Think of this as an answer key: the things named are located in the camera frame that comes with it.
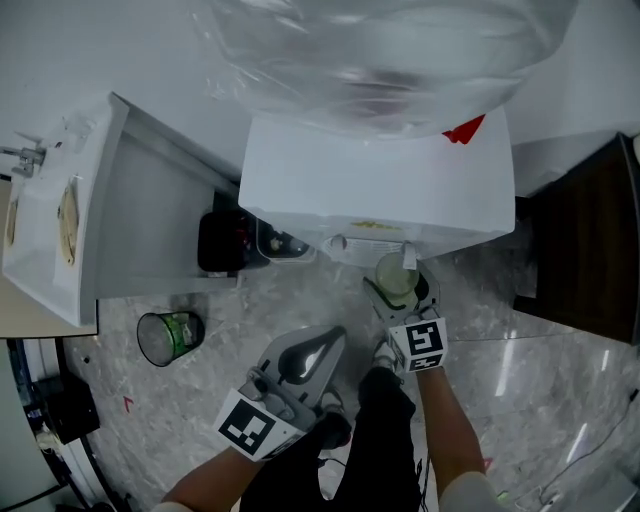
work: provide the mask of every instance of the cable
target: cable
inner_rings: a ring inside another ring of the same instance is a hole
[[[431,456],[427,452],[427,470],[424,475],[424,486],[422,491],[420,491],[420,506],[424,512],[429,512],[429,507],[427,507],[427,486],[429,485],[429,468],[431,467]],[[420,489],[420,475],[422,474],[422,459],[418,462],[418,467],[416,468],[416,476],[418,478],[418,489]]]
[[[34,501],[38,501],[41,498],[44,498],[45,496],[49,496],[50,494],[53,494],[54,492],[58,492],[60,489],[64,489],[65,485],[67,485],[66,483],[62,484],[62,485],[55,485],[53,486],[51,489],[47,489],[44,492],[41,492],[40,494],[36,494],[35,496],[32,496],[31,498],[21,501],[20,503],[16,503],[15,505],[11,505],[9,507],[5,507],[3,509],[0,509],[0,512],[9,512],[10,510],[15,510],[17,508],[20,507],[24,507],[25,505],[28,505],[29,503],[33,503]]]
[[[625,418],[629,414],[629,410],[631,409],[631,404],[633,403],[633,401],[638,396],[638,392],[639,391],[636,389],[636,390],[633,391],[633,393],[631,393],[631,396],[629,397],[629,403],[627,403],[627,408],[625,409],[624,414],[618,420],[618,422],[613,426],[613,428],[609,431],[609,433],[605,436],[605,438],[600,442],[600,444],[598,444],[593,450],[591,450],[591,451],[585,453],[584,455],[581,455],[580,457],[578,457],[571,464],[569,464],[566,468],[564,468],[562,471],[560,471],[560,473],[558,473],[556,476],[554,476],[547,485],[543,486],[540,489],[540,494],[538,495],[538,501],[540,501],[541,505],[544,505],[544,501],[542,499],[542,496],[544,495],[545,492],[547,492],[547,489],[549,489],[549,487],[551,487],[551,485],[553,485],[558,480],[558,478],[560,478],[562,475],[564,475],[567,471],[569,471],[573,466],[575,466],[581,460],[584,460],[587,457],[590,457],[591,455],[596,453],[600,448],[602,448],[604,446],[604,444],[609,440],[609,438],[611,438],[613,433],[622,424],[622,422],[625,420]]]
[[[437,307],[435,304],[429,304],[427,306],[424,306],[416,311],[413,311],[412,313],[410,313],[409,315],[406,316],[406,318],[402,321],[403,325],[407,325],[407,320],[409,320],[410,318],[419,318],[420,321],[426,321],[427,318],[424,317],[424,314],[427,311],[433,311],[433,313],[438,317],[441,318],[440,313],[438,313]]]
[[[339,461],[338,459],[333,459],[331,457],[327,458],[327,459],[318,459],[318,468],[323,467],[327,462],[332,461],[332,462],[337,462],[338,464],[340,464],[343,468],[346,468],[347,465],[342,462]]]
[[[558,473],[556,476],[554,476],[547,485],[544,485],[542,487],[534,487],[533,489],[531,489],[528,492],[525,492],[524,494],[518,496],[518,498],[516,498],[516,500],[513,502],[514,505],[516,506],[516,508],[518,510],[526,510],[523,507],[521,507],[520,505],[518,505],[518,502],[524,498],[525,496],[528,496],[529,494],[531,494],[533,491],[539,489],[540,492],[538,493],[538,501],[540,502],[540,504],[542,506],[545,505],[545,501],[542,499],[544,496],[544,493],[547,492],[547,490],[549,489],[549,487],[551,487],[562,475],[564,475],[567,471],[569,471],[573,466],[575,466],[578,462],[580,462],[581,460],[586,459],[587,457],[590,457],[591,455],[593,455],[594,453],[596,453],[600,448],[602,448],[605,443],[611,438],[611,436],[613,435],[613,433],[617,430],[617,428],[622,424],[622,422],[625,420],[625,418],[627,417],[627,415],[629,414],[629,410],[631,409],[631,404],[634,402],[634,400],[638,397],[638,393],[640,393],[640,390],[638,390],[637,388],[633,390],[633,392],[631,393],[631,395],[629,395],[629,403],[627,403],[627,408],[625,409],[624,413],[622,414],[622,417],[618,420],[618,422],[613,426],[613,428],[609,431],[609,433],[604,437],[604,439],[591,451],[585,453],[584,455],[581,455],[580,457],[578,457],[576,460],[574,460],[571,464],[569,464],[566,468],[564,468],[562,471],[560,471],[560,473]]]

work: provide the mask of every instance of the dark wooden cabinet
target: dark wooden cabinet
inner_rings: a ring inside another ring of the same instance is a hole
[[[520,202],[538,259],[535,298],[514,309],[626,343],[640,340],[640,166],[628,137]]]

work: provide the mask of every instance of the gray floor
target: gray floor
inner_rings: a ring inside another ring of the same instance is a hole
[[[627,345],[511,309],[516,289],[530,293],[535,282],[529,245],[527,231],[519,228],[428,266],[441,285],[440,313],[451,340],[445,366],[485,457],[492,459],[488,476],[497,492],[508,493],[511,508],[536,511],[540,487],[566,467],[570,455],[575,460],[597,446],[622,417],[629,393],[640,386],[640,363]],[[212,425],[229,387],[243,383],[274,337],[305,325],[347,328],[337,387],[353,418],[356,386],[382,332],[361,278],[360,269],[320,257],[311,265],[249,272],[237,290],[101,301],[99,338],[68,339],[66,348],[72,369],[91,386],[102,427],[89,440],[114,488],[148,510],[180,477],[221,450]],[[185,308],[205,319],[205,343],[167,368],[153,367],[135,340],[138,318]],[[416,400],[414,378],[406,379],[405,388]],[[129,413],[125,396],[133,400]],[[558,489],[569,502],[596,469],[640,472],[638,406],[640,400],[602,449],[544,496]],[[416,460],[426,456],[423,428],[419,410],[412,424]],[[343,461],[347,455],[348,447],[333,454]],[[335,463],[321,470],[328,496],[341,471]],[[433,472],[427,503],[437,510]]]

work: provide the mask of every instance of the white wall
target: white wall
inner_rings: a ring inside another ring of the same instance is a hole
[[[113,90],[213,153],[217,170],[237,178],[250,116],[207,95],[207,72],[216,64],[202,60],[188,5],[1,1],[0,145],[22,143],[13,130],[46,133],[78,97]],[[12,163],[0,157],[0,172]]]
[[[58,484],[40,453],[22,409],[5,340],[0,340],[0,411],[0,508],[4,508]],[[18,510],[53,512],[53,503],[68,502],[69,492],[64,489],[57,496]]]
[[[640,132],[640,9],[582,0],[558,52],[505,105],[516,193],[559,177],[610,140]]]

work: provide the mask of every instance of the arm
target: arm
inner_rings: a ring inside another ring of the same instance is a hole
[[[162,501],[180,503],[194,512],[227,512],[263,464],[227,448],[180,480]]]
[[[438,498],[464,473],[484,474],[484,460],[473,427],[453,394],[442,368],[417,373],[427,446],[438,484]]]

